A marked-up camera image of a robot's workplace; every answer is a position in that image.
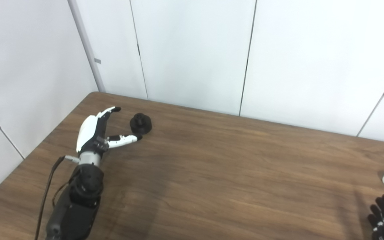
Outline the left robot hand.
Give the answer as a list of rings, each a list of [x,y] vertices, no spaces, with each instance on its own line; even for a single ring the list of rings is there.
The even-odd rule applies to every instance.
[[[84,152],[94,152],[102,156],[108,149],[118,148],[141,140],[142,135],[106,136],[109,117],[119,112],[121,107],[110,107],[97,115],[88,116],[82,123],[77,138],[76,152],[80,156]]]

